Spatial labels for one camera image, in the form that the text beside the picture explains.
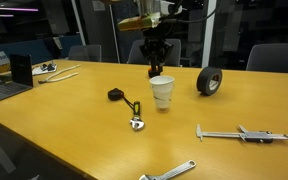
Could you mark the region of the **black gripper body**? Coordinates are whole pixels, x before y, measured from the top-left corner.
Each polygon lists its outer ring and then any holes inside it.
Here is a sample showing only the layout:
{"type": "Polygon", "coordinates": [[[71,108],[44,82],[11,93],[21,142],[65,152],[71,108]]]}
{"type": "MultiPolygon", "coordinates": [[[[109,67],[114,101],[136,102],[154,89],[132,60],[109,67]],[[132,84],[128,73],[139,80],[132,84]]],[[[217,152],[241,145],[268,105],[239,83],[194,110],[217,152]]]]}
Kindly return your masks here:
{"type": "Polygon", "coordinates": [[[167,42],[165,39],[145,39],[144,43],[139,46],[139,49],[143,57],[147,60],[147,55],[149,52],[157,57],[157,53],[161,50],[166,51],[167,57],[173,49],[173,45],[167,42]]]}

